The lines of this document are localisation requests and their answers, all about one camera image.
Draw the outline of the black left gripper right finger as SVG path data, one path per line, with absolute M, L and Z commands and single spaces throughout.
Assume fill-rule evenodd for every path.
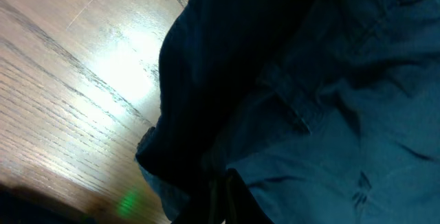
M 226 224 L 274 224 L 233 168 L 225 176 L 225 210 Z

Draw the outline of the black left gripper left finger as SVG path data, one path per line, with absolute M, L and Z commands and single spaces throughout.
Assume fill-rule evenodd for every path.
M 172 224 L 220 224 L 218 181 L 211 181 L 207 189 L 191 199 Z

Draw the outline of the dark blue shorts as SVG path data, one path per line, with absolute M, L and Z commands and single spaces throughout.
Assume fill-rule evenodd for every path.
M 439 222 L 439 0 L 188 0 L 159 87 L 171 222 L 230 168 L 273 223 Z

